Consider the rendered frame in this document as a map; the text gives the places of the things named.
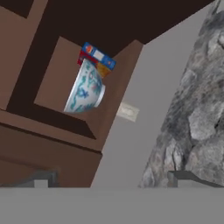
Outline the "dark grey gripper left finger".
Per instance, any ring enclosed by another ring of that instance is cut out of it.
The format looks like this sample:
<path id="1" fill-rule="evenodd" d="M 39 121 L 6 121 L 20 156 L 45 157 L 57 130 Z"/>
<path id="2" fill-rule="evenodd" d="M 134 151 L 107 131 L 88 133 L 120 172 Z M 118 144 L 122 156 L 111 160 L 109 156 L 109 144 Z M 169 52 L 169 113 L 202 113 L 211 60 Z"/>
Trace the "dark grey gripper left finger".
<path id="1" fill-rule="evenodd" d="M 38 181 L 45 181 L 46 187 L 59 187 L 56 171 L 36 171 L 30 177 L 19 180 L 17 183 L 1 184 L 0 187 L 35 187 Z"/>

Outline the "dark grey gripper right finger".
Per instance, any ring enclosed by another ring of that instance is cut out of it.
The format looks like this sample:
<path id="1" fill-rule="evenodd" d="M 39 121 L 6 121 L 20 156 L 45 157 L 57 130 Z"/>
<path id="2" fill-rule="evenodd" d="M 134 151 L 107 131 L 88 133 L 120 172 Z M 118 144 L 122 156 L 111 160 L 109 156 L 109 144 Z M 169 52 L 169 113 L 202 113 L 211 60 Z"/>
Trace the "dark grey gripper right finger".
<path id="1" fill-rule="evenodd" d="M 197 177 L 191 171 L 168 171 L 168 187 L 188 188 L 188 187 L 213 187 L 223 188 L 223 185 L 218 185 Z"/>

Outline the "brown cabinet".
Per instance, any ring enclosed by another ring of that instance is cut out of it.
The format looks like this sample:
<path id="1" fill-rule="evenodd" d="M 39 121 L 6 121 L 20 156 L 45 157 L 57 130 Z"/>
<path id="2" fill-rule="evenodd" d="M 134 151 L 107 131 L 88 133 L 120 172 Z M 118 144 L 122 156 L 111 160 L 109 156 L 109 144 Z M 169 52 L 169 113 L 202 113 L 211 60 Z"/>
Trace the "brown cabinet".
<path id="1" fill-rule="evenodd" d="M 89 187 L 144 45 L 213 0 L 0 0 L 0 185 L 56 171 Z M 84 43 L 116 61 L 101 105 L 63 109 Z"/>

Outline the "white bowl with teal pattern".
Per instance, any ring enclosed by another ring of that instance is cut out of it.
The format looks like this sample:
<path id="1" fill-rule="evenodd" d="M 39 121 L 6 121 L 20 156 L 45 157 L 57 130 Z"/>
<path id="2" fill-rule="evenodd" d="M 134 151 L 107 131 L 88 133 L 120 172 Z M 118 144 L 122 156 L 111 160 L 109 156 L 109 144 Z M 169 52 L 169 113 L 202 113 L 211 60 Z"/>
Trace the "white bowl with teal pattern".
<path id="1" fill-rule="evenodd" d="M 106 87 L 94 64 L 87 59 L 82 61 L 80 70 L 66 101 L 64 111 L 82 113 L 97 108 L 105 94 Z"/>

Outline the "blue and red box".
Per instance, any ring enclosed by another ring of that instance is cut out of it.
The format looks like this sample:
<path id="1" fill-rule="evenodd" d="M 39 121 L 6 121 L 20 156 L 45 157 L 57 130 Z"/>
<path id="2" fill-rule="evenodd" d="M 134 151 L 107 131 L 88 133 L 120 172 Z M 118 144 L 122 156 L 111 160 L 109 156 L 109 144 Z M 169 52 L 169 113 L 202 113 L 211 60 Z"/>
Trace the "blue and red box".
<path id="1" fill-rule="evenodd" d="M 86 42 L 80 49 L 77 64 L 81 65 L 84 59 L 87 59 L 94 64 L 102 78 L 108 76 L 116 66 L 115 60 L 88 42 Z"/>

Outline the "white wall socket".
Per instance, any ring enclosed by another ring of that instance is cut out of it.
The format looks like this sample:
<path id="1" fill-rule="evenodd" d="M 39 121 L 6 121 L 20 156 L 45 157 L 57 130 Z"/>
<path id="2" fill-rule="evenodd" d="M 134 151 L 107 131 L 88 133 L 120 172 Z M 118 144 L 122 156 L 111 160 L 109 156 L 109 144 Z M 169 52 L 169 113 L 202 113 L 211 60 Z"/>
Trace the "white wall socket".
<path id="1" fill-rule="evenodd" d="M 122 102 L 117 110 L 116 115 L 129 121 L 135 122 L 138 113 L 138 108 L 133 107 L 125 102 Z"/>

